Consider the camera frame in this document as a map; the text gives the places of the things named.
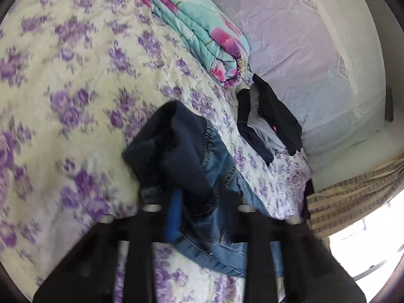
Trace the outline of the blue denim kids pants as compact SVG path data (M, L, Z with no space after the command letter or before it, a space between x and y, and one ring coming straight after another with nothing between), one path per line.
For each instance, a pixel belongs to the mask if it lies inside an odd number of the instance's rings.
M246 243L230 239L238 205L268 211L236 167L217 130L206 118L172 100L156 111L122 152L146 204L168 205L182 195L181 222L171 243L201 267L243 278Z

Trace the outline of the beige checked curtain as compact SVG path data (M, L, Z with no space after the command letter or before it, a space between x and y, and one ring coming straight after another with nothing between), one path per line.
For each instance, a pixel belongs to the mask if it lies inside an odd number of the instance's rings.
M403 189L403 154L306 198L308 225L318 238L345 229L389 202Z

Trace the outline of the folded dark navy garment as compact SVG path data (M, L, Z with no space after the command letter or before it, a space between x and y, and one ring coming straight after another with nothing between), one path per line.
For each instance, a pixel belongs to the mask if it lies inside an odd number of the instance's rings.
M237 127L240 135L253 148L256 153L261 156L266 166L269 166L274 159L272 153L267 149L264 142L258 137L257 133L248 126L248 116L251 111L249 90L241 89L237 95L238 100L238 119Z

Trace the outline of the folded black garment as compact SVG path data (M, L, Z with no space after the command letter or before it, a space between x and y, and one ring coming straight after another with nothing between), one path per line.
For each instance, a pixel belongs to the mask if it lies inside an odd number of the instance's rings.
M303 148L302 127L292 112L278 99L271 86L253 74L253 83L259 93L258 115L263 118L286 146L290 156Z

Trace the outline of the folded grey garment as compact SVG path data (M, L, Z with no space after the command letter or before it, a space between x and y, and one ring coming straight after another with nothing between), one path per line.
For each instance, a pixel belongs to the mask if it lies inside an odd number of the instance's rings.
M258 114L259 107L259 96L260 93L256 84L252 84L249 89L250 105L251 111L248 115L247 125L251 127L258 138L260 138L265 147L271 152L275 151L284 152L286 151L285 145L278 138L277 134L270 127L270 125Z

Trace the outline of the purple floral bed quilt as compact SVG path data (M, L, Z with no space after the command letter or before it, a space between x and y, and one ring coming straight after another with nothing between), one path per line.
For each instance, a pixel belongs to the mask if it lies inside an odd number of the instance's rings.
M303 153L270 165L222 88L141 0L16 0L1 23L1 264L32 299L104 213L131 215L122 150L168 100L217 129L272 217L303 208Z

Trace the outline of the lavender lace pillow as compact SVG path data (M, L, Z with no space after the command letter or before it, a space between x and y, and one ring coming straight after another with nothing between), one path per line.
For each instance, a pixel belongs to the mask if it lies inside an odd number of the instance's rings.
M212 0L242 31L251 71L303 129L314 168L382 128L386 76L365 0Z

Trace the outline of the folded teal pink floral blanket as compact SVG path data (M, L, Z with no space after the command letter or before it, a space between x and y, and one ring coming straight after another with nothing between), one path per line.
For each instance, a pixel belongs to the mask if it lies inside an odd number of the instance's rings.
M142 0L174 29L188 50L223 87L238 86L250 48L243 33L211 0Z

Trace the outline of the window frame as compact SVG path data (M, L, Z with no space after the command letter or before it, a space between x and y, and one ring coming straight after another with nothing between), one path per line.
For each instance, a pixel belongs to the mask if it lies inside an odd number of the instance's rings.
M358 274L357 276L353 277L354 281L359 281L361 279L363 279L364 277L372 274L374 271L377 271L379 268L381 268L382 266L384 266L387 263L387 260L384 260L376 265L372 265L371 267L369 267L366 271L363 271L361 274Z

